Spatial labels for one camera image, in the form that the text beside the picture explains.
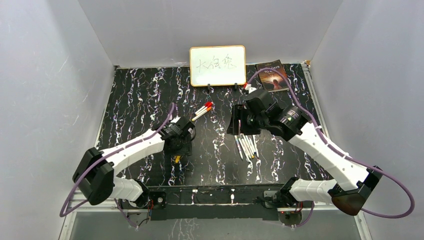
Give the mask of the yellow pen cap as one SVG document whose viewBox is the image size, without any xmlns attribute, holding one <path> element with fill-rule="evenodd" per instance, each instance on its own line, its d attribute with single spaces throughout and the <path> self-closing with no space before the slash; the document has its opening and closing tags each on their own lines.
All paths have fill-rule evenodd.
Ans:
<svg viewBox="0 0 424 240">
<path fill-rule="evenodd" d="M 181 156 L 180 155 L 176 156 L 175 163 L 178 164 L 180 162 L 180 159 L 181 159 Z"/>
</svg>

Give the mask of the orange cap marker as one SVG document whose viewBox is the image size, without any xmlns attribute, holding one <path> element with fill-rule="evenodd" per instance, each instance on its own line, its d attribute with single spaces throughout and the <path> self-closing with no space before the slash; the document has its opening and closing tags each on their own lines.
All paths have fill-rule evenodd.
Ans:
<svg viewBox="0 0 424 240">
<path fill-rule="evenodd" d="M 204 114 L 206 114 L 207 112 L 209 112 L 212 109 L 212 107 L 208 107 L 206 109 L 204 109 L 203 111 L 201 111 L 200 113 L 198 113 L 194 118 L 192 118 L 192 122 L 196 121 L 198 118 L 200 118 L 201 116 L 203 116 Z"/>
<path fill-rule="evenodd" d="M 250 155 L 249 155 L 249 152 L 248 152 L 248 151 L 246 150 L 246 148 L 245 148 L 245 145 L 244 145 L 243 139 L 239 136 L 239 137 L 238 137 L 238 140 L 239 140 L 239 142 L 240 142 L 240 145 L 241 145 L 242 151 L 243 151 L 243 153 L 244 153 L 244 155 L 245 155 L 245 158 L 246 158 L 247 160 L 249 160 L 249 159 L 250 159 Z"/>
</svg>

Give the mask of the yellow cap marker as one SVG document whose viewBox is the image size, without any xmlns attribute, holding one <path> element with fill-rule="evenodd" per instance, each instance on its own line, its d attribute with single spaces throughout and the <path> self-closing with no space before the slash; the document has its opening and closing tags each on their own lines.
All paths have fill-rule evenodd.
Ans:
<svg viewBox="0 0 424 240">
<path fill-rule="evenodd" d="M 248 138 L 247 135 L 244 136 L 244 140 L 246 141 L 246 145 L 249 148 L 249 151 L 251 152 L 252 157 L 254 158 L 255 157 L 255 149 L 252 146 L 251 141 L 250 141 L 250 139 Z"/>
<path fill-rule="evenodd" d="M 244 160 L 243 151 L 242 151 L 239 139 L 236 135 L 234 136 L 234 140 L 235 140 L 235 143 L 236 143 L 236 147 L 237 147 L 237 151 L 238 151 L 238 154 L 240 156 L 240 159 L 243 161 Z"/>
</svg>

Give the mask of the red cap marker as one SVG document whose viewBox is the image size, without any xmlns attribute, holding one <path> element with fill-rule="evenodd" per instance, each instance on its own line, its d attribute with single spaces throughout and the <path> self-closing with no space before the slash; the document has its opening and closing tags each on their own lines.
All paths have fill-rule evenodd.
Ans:
<svg viewBox="0 0 424 240">
<path fill-rule="evenodd" d="M 213 105 L 213 102 L 208 101 L 206 102 L 199 110 L 197 110 L 194 114 L 197 116 L 199 115 L 202 111 L 207 110 L 209 107 L 211 107 Z"/>
</svg>

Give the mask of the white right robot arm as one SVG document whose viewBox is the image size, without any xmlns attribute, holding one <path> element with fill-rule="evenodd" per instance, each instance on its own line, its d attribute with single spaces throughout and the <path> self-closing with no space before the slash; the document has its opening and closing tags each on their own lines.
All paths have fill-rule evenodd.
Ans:
<svg viewBox="0 0 424 240">
<path fill-rule="evenodd" d="M 324 143 L 306 111 L 297 106 L 282 107 L 271 94 L 257 89 L 243 104 L 231 109 L 227 134 L 258 135 L 262 130 L 301 149 L 324 168 L 332 180 L 290 178 L 274 195 L 261 197 L 266 207 L 295 207 L 299 202 L 329 203 L 343 213 L 355 216 L 379 183 L 382 174 L 351 162 Z"/>
</svg>

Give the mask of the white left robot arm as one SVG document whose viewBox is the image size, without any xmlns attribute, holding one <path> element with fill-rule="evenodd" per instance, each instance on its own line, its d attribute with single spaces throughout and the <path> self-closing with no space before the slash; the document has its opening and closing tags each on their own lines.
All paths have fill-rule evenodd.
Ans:
<svg viewBox="0 0 424 240">
<path fill-rule="evenodd" d="M 72 180 L 92 206 L 107 199 L 121 199 L 144 208 L 151 199 L 150 190 L 141 181 L 121 178 L 118 174 L 156 153 L 188 155 L 195 136 L 194 123 L 186 117 L 177 117 L 115 147 L 103 150 L 92 147 L 84 153 Z"/>
</svg>

